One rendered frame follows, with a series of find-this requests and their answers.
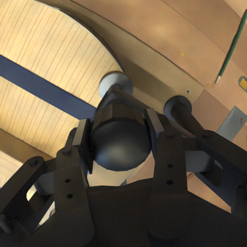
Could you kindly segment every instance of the green pencil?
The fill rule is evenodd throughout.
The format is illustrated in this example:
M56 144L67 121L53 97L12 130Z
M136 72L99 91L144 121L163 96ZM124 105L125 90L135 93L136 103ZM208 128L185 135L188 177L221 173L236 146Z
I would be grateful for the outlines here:
M232 42L231 47L230 47L230 50L229 50L229 52L228 52L228 54L226 56L226 59L225 59L223 65L222 65L222 67L221 67L221 70L220 70L220 72L218 74L218 77L217 77L217 80L216 80L216 84L219 82L219 80L221 79L221 77L222 77L222 75L223 75L223 73L225 71L225 68L226 68L226 66L227 66L227 64L228 64L228 62L229 62L229 60L231 58L233 50L234 50L234 48L235 48L235 46L236 46L236 44L238 42L238 38L239 38L239 36L240 36L240 34L242 32L242 29L243 29L243 27L245 25L246 19L247 19L247 9L245 10L244 16L243 16L243 18L241 20L241 23L240 23L239 27L238 27L237 34L235 35L235 37L233 39L233 42Z

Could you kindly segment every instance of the dark blue strip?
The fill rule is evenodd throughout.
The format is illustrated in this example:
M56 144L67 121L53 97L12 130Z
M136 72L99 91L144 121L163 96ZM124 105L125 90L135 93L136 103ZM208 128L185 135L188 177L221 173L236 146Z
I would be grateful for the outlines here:
M94 119L95 107L1 55L0 76L77 119Z

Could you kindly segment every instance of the gray disc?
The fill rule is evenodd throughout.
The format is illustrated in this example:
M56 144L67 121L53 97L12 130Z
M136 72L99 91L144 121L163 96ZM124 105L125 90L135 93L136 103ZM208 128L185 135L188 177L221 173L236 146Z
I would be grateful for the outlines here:
M176 120L171 116L171 109L177 103L183 103L190 113L192 113L192 105L190 101L184 96L174 96L169 99L164 106L164 115L171 121L176 123Z
M109 88L115 85L129 95L133 93L133 85L130 78L123 72L112 71L104 75L99 84L99 94L104 97Z

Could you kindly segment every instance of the yellow eraser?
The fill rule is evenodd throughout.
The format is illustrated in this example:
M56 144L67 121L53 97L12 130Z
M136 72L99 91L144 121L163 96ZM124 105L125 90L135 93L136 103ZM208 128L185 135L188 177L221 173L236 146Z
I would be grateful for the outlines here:
M244 79L242 79L242 81L240 82L240 86L246 90L247 89L247 81L245 81Z

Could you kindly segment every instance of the orange spot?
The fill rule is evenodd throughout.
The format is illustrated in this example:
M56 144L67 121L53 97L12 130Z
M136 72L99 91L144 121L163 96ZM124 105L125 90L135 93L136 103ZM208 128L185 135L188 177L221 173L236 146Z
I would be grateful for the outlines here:
M207 86L208 88L211 88L211 83L206 83L206 86Z

